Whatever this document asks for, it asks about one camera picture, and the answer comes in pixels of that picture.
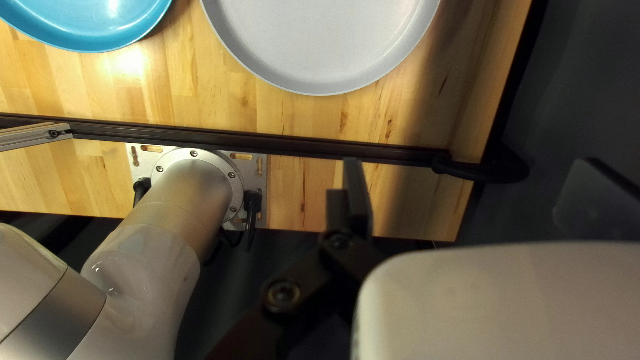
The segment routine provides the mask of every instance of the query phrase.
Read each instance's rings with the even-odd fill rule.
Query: bolt
[[[300,287],[291,280],[274,282],[267,291],[267,302],[275,307],[287,306],[298,301]]]
[[[328,238],[328,241],[334,249],[344,249],[349,246],[350,237],[345,234],[333,234]]]

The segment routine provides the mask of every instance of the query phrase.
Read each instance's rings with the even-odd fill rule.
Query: metal mounting plate
[[[190,156],[190,150],[212,152],[223,158],[238,175],[244,190],[253,190],[262,193],[262,211],[256,221],[256,227],[266,227],[267,224],[267,156],[265,154],[256,154],[252,152],[240,151],[217,151],[213,149],[191,149],[180,148],[176,146],[163,145],[147,145],[143,143],[126,143],[127,157],[129,159],[129,168],[131,170],[131,184],[135,183],[141,177],[148,177],[155,180],[153,176],[156,172],[156,163],[165,154],[175,151],[184,152],[184,157]],[[230,217],[229,221],[223,223],[223,227],[227,230],[245,229],[246,211],[242,203],[236,206],[239,210],[235,216]]]

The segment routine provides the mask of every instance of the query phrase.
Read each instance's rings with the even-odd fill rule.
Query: butcher block countertop
[[[449,149],[478,162],[531,0],[442,0],[392,72],[353,92],[279,89],[224,48],[196,0],[174,0],[145,38],[81,54],[0,21],[0,111]],[[124,143],[62,140],[0,152],[0,209],[124,217],[133,192]],[[322,231],[341,161],[270,156],[268,226]],[[378,236],[455,240],[472,182],[429,168],[366,163]]]

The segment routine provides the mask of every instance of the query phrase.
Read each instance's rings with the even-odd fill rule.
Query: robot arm
[[[225,160],[163,169],[82,276],[1,224],[0,359],[173,359],[200,264],[234,196],[216,161]]]

